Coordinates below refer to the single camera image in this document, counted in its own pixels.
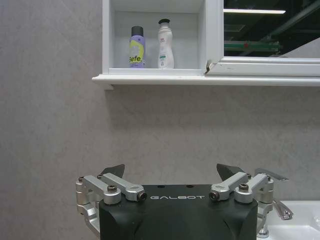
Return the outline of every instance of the white cabinet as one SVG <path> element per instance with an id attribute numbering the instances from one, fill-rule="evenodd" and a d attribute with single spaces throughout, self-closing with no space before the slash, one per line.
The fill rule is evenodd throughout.
<path id="1" fill-rule="evenodd" d="M 102 74 L 92 80 L 105 89 L 112 85 L 320 86 L 318 58 L 224 57 L 222 0 L 102 0 L 102 5 Z M 158 21 L 163 18 L 171 20 L 175 69 L 157 69 Z M 135 25 L 144 29 L 144 69 L 128 67 Z"/>

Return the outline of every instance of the shelf edge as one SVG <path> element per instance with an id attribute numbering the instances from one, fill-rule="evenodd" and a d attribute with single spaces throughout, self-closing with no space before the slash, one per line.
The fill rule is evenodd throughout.
<path id="1" fill-rule="evenodd" d="M 202 86 L 274 86 L 320 87 L 320 77 L 225 76 L 225 75 L 108 75 L 92 81 L 105 90 L 112 85 L 202 85 Z"/>

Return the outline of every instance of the purple spray can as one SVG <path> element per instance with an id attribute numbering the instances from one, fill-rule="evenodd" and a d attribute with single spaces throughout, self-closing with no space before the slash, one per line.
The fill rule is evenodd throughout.
<path id="1" fill-rule="evenodd" d="M 146 40 L 144 29 L 141 26 L 133 26 L 131 29 L 129 66 L 134 69 L 146 67 Z"/>

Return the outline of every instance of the white bottle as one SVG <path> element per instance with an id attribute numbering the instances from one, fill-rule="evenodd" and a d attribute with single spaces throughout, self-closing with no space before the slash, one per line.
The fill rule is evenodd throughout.
<path id="1" fill-rule="evenodd" d="M 173 69 L 175 67 L 174 55 L 172 53 L 172 31 L 169 27 L 169 19 L 161 19 L 159 21 L 160 29 L 158 33 L 159 39 L 159 69 Z"/>

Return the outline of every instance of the yellow label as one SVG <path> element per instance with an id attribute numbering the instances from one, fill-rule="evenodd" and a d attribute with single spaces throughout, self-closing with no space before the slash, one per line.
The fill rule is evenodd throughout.
<path id="1" fill-rule="evenodd" d="M 131 64 L 142 63 L 144 58 L 144 53 L 145 53 L 144 46 L 135 40 L 131 40 L 129 62 Z"/>

